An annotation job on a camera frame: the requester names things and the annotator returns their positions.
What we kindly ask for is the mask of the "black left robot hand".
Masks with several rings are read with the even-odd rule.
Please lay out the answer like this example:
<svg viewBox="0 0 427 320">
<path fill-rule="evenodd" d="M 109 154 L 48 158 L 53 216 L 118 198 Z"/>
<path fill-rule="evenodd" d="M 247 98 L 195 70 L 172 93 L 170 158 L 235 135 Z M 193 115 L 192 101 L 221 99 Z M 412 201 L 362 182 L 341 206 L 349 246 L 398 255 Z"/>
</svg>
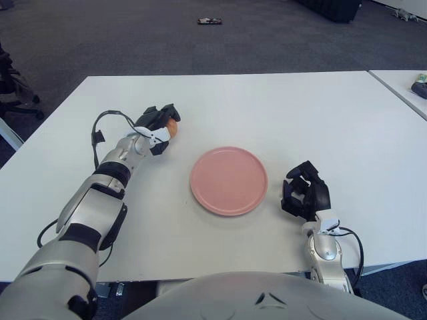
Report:
<svg viewBox="0 0 427 320">
<path fill-rule="evenodd" d="M 149 139 L 151 154 L 161 155 L 169 145 L 169 140 L 176 134 L 177 123 L 180 121 L 181 117 L 172 103 L 161 109 L 156 106 L 147 108 L 134 128 Z"/>
</svg>

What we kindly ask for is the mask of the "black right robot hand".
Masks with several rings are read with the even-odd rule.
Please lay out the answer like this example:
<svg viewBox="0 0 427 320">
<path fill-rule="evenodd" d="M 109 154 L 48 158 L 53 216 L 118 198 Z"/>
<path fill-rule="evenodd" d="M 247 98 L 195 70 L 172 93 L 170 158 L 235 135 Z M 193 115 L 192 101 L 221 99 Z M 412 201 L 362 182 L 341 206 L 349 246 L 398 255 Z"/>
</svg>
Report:
<svg viewBox="0 0 427 320">
<path fill-rule="evenodd" d="M 305 223 L 305 234 L 339 235 L 340 220 L 331 210 L 328 186 L 310 161 L 294 167 L 286 175 L 282 186 L 281 208 Z"/>
</svg>

